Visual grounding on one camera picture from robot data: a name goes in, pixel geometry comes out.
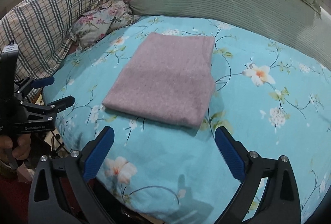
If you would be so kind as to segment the person's left hand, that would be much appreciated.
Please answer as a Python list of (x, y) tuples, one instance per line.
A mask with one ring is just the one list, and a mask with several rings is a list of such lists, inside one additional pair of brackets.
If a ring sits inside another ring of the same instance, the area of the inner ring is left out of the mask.
[(18, 137), (17, 145), (14, 146), (12, 140), (8, 136), (0, 136), (1, 161), (9, 163), (5, 153), (6, 149), (12, 150), (12, 156), (16, 160), (25, 160), (30, 154), (31, 138), (30, 134), (24, 134)]

